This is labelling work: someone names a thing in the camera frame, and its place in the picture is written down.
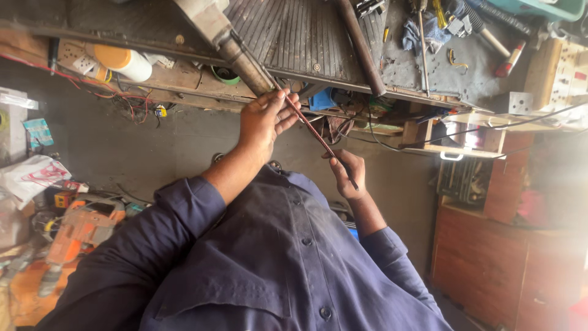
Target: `finger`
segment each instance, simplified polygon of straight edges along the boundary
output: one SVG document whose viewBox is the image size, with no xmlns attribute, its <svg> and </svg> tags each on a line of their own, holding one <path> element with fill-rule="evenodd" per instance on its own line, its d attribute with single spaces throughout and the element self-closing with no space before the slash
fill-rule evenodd
<svg viewBox="0 0 588 331">
<path fill-rule="evenodd" d="M 276 115 L 276 120 L 274 124 L 280 123 L 281 121 L 287 119 L 288 117 L 290 117 L 290 115 L 294 113 L 294 110 L 292 110 L 290 107 L 280 110 L 279 113 Z"/>
<path fill-rule="evenodd" d="M 349 177 L 347 176 L 347 172 L 345 168 L 336 158 L 332 157 L 329 159 L 329 165 L 331 166 L 331 170 L 333 170 L 333 174 L 335 174 L 335 179 L 339 184 L 347 183 L 349 181 Z"/>
<path fill-rule="evenodd" d="M 333 153 L 335 154 L 335 156 L 337 156 L 337 158 L 341 159 L 342 161 L 345 161 L 345 163 L 350 165 L 351 168 L 356 168 L 360 166 L 359 157 L 346 150 L 333 150 Z"/>
<path fill-rule="evenodd" d="M 281 121 L 280 123 L 276 124 L 276 133 L 280 134 L 286 130 L 288 130 L 291 126 L 294 125 L 294 123 L 296 123 L 296 121 L 298 120 L 298 115 L 297 114 L 292 114 L 290 115 L 287 119 Z"/>
<path fill-rule="evenodd" d="M 285 97 L 286 92 L 284 90 L 278 91 L 275 97 L 271 98 L 268 101 L 268 105 L 265 107 L 265 113 L 275 116 L 278 113 L 278 111 L 280 111 L 280 109 L 282 108 Z"/>
<path fill-rule="evenodd" d="M 268 102 L 276 97 L 278 91 L 271 91 L 263 94 L 261 97 L 251 101 L 251 105 L 254 106 L 256 109 L 264 109 Z"/>
<path fill-rule="evenodd" d="M 292 101 L 293 104 L 296 104 L 298 102 L 298 100 L 300 100 L 300 97 L 298 97 L 298 95 L 296 93 L 290 93 L 290 91 L 288 90 L 288 93 L 286 96 Z M 288 103 L 284 103 L 284 106 L 282 107 L 282 109 L 288 107 Z"/>
</svg>

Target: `hand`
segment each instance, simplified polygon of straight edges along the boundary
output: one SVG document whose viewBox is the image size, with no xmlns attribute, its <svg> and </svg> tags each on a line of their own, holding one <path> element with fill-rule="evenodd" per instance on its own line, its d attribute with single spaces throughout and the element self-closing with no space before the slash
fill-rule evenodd
<svg viewBox="0 0 588 331">
<path fill-rule="evenodd" d="M 251 157 L 259 157 L 260 165 L 272 156 L 276 137 L 289 129 L 298 115 L 284 102 L 288 89 L 269 92 L 252 101 L 241 111 L 241 131 L 236 149 L 245 150 Z M 289 94 L 290 100 L 300 109 L 297 94 Z"/>
<path fill-rule="evenodd" d="M 356 191 L 349 181 L 347 172 L 343 165 L 341 165 L 341 162 L 334 157 L 330 157 L 329 153 L 325 153 L 322 158 L 330 158 L 329 164 L 331 170 L 333 170 L 333 173 L 335 174 L 335 178 L 337 179 L 337 190 L 339 190 L 339 194 L 347 200 L 358 200 L 363 198 L 367 193 L 365 186 L 366 168 L 363 158 L 353 155 L 346 150 L 334 150 L 333 153 L 337 158 L 347 163 L 351 170 L 351 176 L 359 187 L 359 190 Z"/>
</svg>

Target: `shirt sleeve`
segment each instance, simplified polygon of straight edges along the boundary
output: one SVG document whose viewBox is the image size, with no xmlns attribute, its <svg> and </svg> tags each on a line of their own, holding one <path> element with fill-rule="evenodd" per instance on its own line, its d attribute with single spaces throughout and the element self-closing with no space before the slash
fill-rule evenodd
<svg viewBox="0 0 588 331">
<path fill-rule="evenodd" d="M 202 177 L 160 188 L 152 207 L 80 261 L 36 330 L 138 329 L 160 282 L 224 211 L 221 195 Z"/>
<path fill-rule="evenodd" d="M 408 249 L 390 227 L 374 232 L 360 242 L 388 279 L 443 318 L 435 299 L 406 256 Z"/>
</svg>

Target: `man's left hand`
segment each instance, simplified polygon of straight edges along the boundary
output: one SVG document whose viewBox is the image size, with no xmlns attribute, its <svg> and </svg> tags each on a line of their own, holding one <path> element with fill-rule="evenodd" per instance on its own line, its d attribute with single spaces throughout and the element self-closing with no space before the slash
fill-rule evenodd
<svg viewBox="0 0 588 331">
<path fill-rule="evenodd" d="M 272 156 L 276 137 L 289 129 L 298 119 L 295 111 L 284 102 L 286 96 L 300 109 L 297 94 L 284 90 L 270 92 L 252 101 L 241 111 L 241 131 L 237 148 L 252 157 L 259 157 L 260 164 Z"/>
</svg>

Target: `wooden cabinet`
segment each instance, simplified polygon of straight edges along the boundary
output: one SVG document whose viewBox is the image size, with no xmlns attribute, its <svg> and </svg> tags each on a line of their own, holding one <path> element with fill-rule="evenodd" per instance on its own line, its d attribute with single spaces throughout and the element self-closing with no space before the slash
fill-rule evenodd
<svg viewBox="0 0 588 331">
<path fill-rule="evenodd" d="M 577 233 L 525 230 L 440 207 L 431 281 L 493 327 L 566 330 L 587 249 Z"/>
<path fill-rule="evenodd" d="M 531 146 L 533 137 L 532 133 L 508 133 L 502 150 L 508 153 Z M 512 222 L 519 207 L 528 159 L 529 150 L 526 150 L 494 161 L 484 204 L 486 217 L 502 223 Z"/>
</svg>

